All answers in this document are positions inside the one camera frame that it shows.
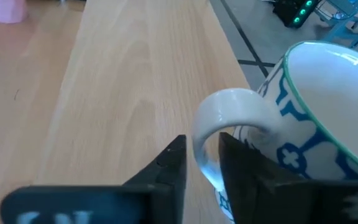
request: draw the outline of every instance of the mug handle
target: mug handle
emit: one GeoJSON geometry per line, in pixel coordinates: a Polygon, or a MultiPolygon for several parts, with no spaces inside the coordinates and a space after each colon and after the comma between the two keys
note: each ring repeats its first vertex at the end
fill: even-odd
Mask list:
{"type": "Polygon", "coordinates": [[[252,90],[225,89],[201,102],[193,122],[193,152],[202,173],[217,191],[224,190],[223,177],[219,163],[211,160],[205,150],[205,140],[220,129],[233,126],[252,126],[270,136],[278,133],[279,121],[275,108],[252,90]]]}

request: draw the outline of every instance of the white mug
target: white mug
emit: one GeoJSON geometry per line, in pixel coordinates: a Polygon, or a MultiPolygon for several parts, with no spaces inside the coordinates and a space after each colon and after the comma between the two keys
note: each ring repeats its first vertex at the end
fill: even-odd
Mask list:
{"type": "Polygon", "coordinates": [[[358,52],[324,42],[291,47],[257,92],[221,90],[199,106],[195,159],[232,219],[219,164],[205,140],[237,126],[235,137],[308,179],[358,180],[358,52]]]}

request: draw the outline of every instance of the pink object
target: pink object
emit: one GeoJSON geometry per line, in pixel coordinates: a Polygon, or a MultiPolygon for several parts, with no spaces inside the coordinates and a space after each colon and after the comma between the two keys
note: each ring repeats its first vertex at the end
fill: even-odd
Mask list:
{"type": "Polygon", "coordinates": [[[0,22],[21,22],[27,16],[25,0],[0,0],[0,22]]]}

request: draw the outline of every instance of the wooden table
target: wooden table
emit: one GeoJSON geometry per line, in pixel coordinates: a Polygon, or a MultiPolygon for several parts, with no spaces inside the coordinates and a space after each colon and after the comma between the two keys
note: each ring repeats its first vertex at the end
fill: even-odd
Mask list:
{"type": "Polygon", "coordinates": [[[11,122],[0,139],[0,199],[30,184],[121,184],[187,134],[183,223],[227,222],[194,161],[189,134],[202,99],[248,84],[207,0],[88,0],[60,92],[53,76],[64,69],[53,66],[64,61],[50,58],[40,68],[49,74],[17,81],[33,88],[17,93],[16,101],[29,102],[20,120],[9,118],[14,102],[0,99],[0,119],[11,122]]]}

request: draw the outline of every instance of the green rim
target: green rim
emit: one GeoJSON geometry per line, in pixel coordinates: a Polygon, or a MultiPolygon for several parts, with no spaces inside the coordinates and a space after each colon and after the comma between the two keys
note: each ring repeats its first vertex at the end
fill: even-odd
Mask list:
{"type": "Polygon", "coordinates": [[[358,164],[358,157],[356,155],[354,155],[345,145],[343,145],[341,142],[339,142],[334,135],[316,118],[316,116],[311,112],[311,110],[309,109],[308,105],[305,103],[305,101],[303,100],[302,96],[299,94],[298,89],[296,88],[296,86],[294,85],[294,83],[292,82],[291,76],[289,74],[289,68],[288,68],[288,57],[291,53],[291,51],[301,45],[301,44],[305,44],[305,43],[324,43],[324,44],[331,44],[331,45],[337,45],[339,47],[344,48],[341,45],[338,44],[333,44],[333,43],[329,43],[329,42],[323,42],[323,41],[307,41],[307,42],[300,42],[297,43],[295,45],[292,45],[287,52],[285,52],[284,55],[284,59],[283,59],[283,70],[284,70],[284,77],[287,79],[288,85],[290,86],[291,91],[293,92],[296,100],[299,102],[300,106],[304,109],[304,111],[310,116],[310,118],[313,120],[313,122],[317,125],[318,128],[320,128],[323,133],[333,141],[333,143],[336,144],[336,146],[339,148],[339,150],[341,150],[342,152],[344,152],[347,156],[349,156],[356,164],[358,164]]]}

